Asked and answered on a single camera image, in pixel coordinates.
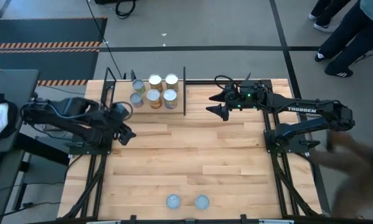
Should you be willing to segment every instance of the white sneaker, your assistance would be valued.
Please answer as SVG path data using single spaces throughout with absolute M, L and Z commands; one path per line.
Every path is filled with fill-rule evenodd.
M 309 14 L 309 15 L 308 15 L 308 19 L 310 19 L 310 20 L 316 20 L 317 17 L 314 16 L 314 15 L 312 15 L 312 14 Z
M 313 27 L 319 31 L 330 34 L 330 33 L 333 33 L 337 29 L 338 26 L 329 26 L 329 25 L 319 26 L 317 24 L 313 24 Z

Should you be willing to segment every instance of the black cable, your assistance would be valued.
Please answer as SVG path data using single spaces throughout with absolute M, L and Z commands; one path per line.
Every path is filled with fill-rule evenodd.
M 64 182 L 55 182 L 55 183 L 45 183 L 45 182 L 39 182 L 39 183 L 26 183 L 27 185 L 34 185 L 34 184 L 49 184 L 49 185 L 56 185 L 56 184 L 64 184 Z M 18 184 L 18 185 L 13 185 L 13 186 L 9 186 L 9 187 L 4 187 L 4 188 L 1 188 L 0 191 L 3 191 L 3 190 L 6 190 L 6 189 L 11 189 L 13 187 L 19 187 L 21 186 L 22 184 Z
M 132 8 L 128 12 L 120 12 L 120 10 L 118 10 L 118 7 L 120 6 L 120 4 L 122 2 L 124 2 L 124 0 L 118 0 L 118 2 L 116 4 L 115 12 L 116 12 L 116 15 L 117 15 L 118 18 L 120 18 L 120 19 L 126 19 L 135 10 L 136 0 L 132 0 Z
M 20 208 L 16 211 L 12 211 L 12 212 L 2 214 L 2 215 L 0 215 L 0 218 L 5 217 L 7 215 L 12 215 L 13 213 L 21 212 L 21 211 L 29 209 L 29 208 L 34 208 L 34 207 L 39 206 L 39 205 L 57 205 L 59 203 L 60 202 L 42 202 L 42 203 L 30 204 L 28 207 Z
M 115 102 L 115 103 L 124 103 L 124 104 L 128 105 L 131 108 L 130 115 L 128 115 L 128 117 L 124 118 L 124 121 L 130 119 L 131 116 L 132 116 L 132 114 L 134 113 L 134 108 L 132 107 L 132 105 L 129 102 L 125 102 L 125 101 L 119 101 L 119 102 Z
M 236 85 L 237 87 L 240 87 L 240 85 L 237 84 L 237 82 L 236 82 L 235 80 L 233 80 L 232 78 L 230 78 L 230 77 L 228 77 L 228 76 L 226 76 L 226 75 L 217 75 L 217 76 L 214 78 L 214 83 L 217 85 L 217 87 L 219 87 L 219 88 L 222 89 L 222 90 L 225 90 L 225 88 L 222 87 L 222 86 L 220 86 L 220 85 L 218 84 L 217 78 L 226 78 L 226 79 L 228 79 L 229 81 L 231 81 L 232 84 Z
M 71 162 L 71 163 L 68 165 L 68 167 L 66 168 L 66 171 L 65 171 L 65 173 L 64 173 L 64 179 L 66 179 L 67 172 L 68 172 L 68 170 L 70 169 L 70 167 L 74 164 L 74 162 L 76 162 L 77 160 L 79 160 L 82 156 L 83 156 L 83 155 L 79 155 L 77 158 L 75 158 L 75 159 L 73 160 L 73 162 Z
M 93 12 L 92 12 L 92 9 L 91 9 L 91 5 L 89 5 L 88 0 L 85 0 L 85 1 L 86 1 L 87 4 L 88 4 L 89 11 L 91 12 L 91 15 L 92 15 L 93 21 L 95 21 L 95 24 L 96 24 L 96 26 L 97 26 L 97 29 L 99 30 L 99 34 L 100 34 L 100 36 L 102 37 L 103 41 L 105 42 L 106 47 L 107 47 L 107 50 L 108 50 L 109 53 L 110 53 L 110 57 L 111 57 L 111 59 L 113 60 L 114 65 L 116 66 L 117 72 L 118 72 L 118 74 L 120 74 L 120 79 L 123 79 L 123 76 L 121 75 L 120 69 L 119 69 L 118 66 L 117 66 L 116 60 L 114 60 L 113 54 L 111 53 L 110 47 L 109 47 L 109 45 L 108 45 L 108 43 L 107 43 L 107 41 L 106 41 L 106 39 L 105 39 L 105 37 L 104 37 L 102 31 L 101 31 L 100 28 L 99 28 L 99 24 L 98 24 L 98 22 L 97 22 L 95 16 L 93 15 Z
M 51 88 L 51 89 L 54 89 L 54 90 L 58 90 L 58 91 L 65 92 L 65 93 L 78 94 L 78 95 L 85 95 L 84 93 L 75 93 L 75 92 L 70 92 L 70 91 L 61 90 L 60 88 L 55 88 L 55 87 L 52 87 L 52 86 L 43 86 L 43 87 Z
M 34 127 L 34 125 L 30 125 L 30 127 L 32 127 L 34 130 L 36 130 L 36 131 L 38 131 L 38 132 L 40 132 L 40 133 L 42 133 L 42 134 L 46 134 L 46 135 L 48 135 L 50 138 L 53 138 L 53 139 L 60 139 L 60 140 L 66 140 L 66 141 L 71 141 L 71 139 L 68 139 L 68 138 L 61 138 L 61 137 L 55 137 L 55 136 L 52 136 L 52 135 L 50 135 L 49 133 L 47 133 L 47 132 L 45 132 L 45 131 L 43 131 L 43 130 L 39 130 L 39 129 L 37 129 L 36 127 Z
M 371 56 L 373 56 L 373 54 L 370 54 L 370 55 L 363 55 L 362 58 L 356 60 L 354 63 L 358 63 L 358 62 L 360 62 L 361 60 L 367 59 L 368 57 L 371 57 Z

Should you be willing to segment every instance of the silver can lid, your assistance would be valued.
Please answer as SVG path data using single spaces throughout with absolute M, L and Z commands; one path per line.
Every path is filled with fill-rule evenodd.
M 135 89 L 139 90 L 140 88 L 142 88 L 142 87 L 144 86 L 144 83 L 143 83 L 142 80 L 134 80 L 134 81 L 132 82 L 132 86 L 133 86 Z
M 175 90 L 166 90 L 164 91 L 164 99 L 168 101 L 172 101 L 176 99 L 176 91 Z
M 149 83 L 152 85 L 157 85 L 158 83 L 161 83 L 161 77 L 157 74 L 150 75 Z
M 178 77 L 175 74 L 168 74 L 166 76 L 166 83 L 173 85 L 178 82 Z
M 199 195 L 194 201 L 194 204 L 198 209 L 206 209 L 210 204 L 209 198 L 207 198 L 205 195 Z
M 158 91 L 158 90 L 149 90 L 146 93 L 146 97 L 150 101 L 156 101 L 156 100 L 158 100 L 160 98 L 160 91 Z
M 140 93 L 132 93 L 130 97 L 131 103 L 139 103 L 142 100 L 142 95 Z
M 167 206 L 172 209 L 179 208 L 181 206 L 181 199 L 178 195 L 172 194 L 167 198 Z

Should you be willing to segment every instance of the sneaker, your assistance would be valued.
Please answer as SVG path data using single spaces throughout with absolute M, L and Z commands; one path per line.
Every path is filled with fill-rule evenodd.
M 313 27 L 319 31 L 331 34 L 337 29 L 338 26 L 329 26 L 329 25 L 319 26 L 317 24 L 313 24 Z
M 326 58 L 324 57 L 324 55 L 321 54 L 321 53 L 319 53 L 319 52 L 315 55 L 315 61 L 317 61 L 317 62 L 321 62 L 321 61 L 324 60 L 324 59 L 326 59 Z
M 317 17 L 316 16 L 314 16 L 314 15 L 312 15 L 312 14 L 309 14 L 308 15 L 308 19 L 310 19 L 310 20 L 316 20 L 317 19 Z
M 331 63 L 328 65 L 328 67 L 324 70 L 324 72 L 327 75 L 335 76 L 335 77 L 340 77 L 340 78 L 348 78 L 351 77 L 354 72 L 350 69 L 345 69 L 344 71 L 336 70 L 332 67 Z

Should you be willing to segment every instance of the black pants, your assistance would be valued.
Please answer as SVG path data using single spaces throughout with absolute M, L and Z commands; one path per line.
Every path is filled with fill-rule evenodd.
M 360 56 L 373 49 L 373 21 L 359 6 L 360 1 L 346 14 L 340 26 L 319 49 L 319 53 L 325 58 L 333 58 L 342 51 L 329 65 L 337 72 L 345 71 Z
M 317 25 L 326 26 L 329 25 L 331 18 L 350 1 L 351 0 L 319 0 L 311 14 L 318 18 L 316 21 Z

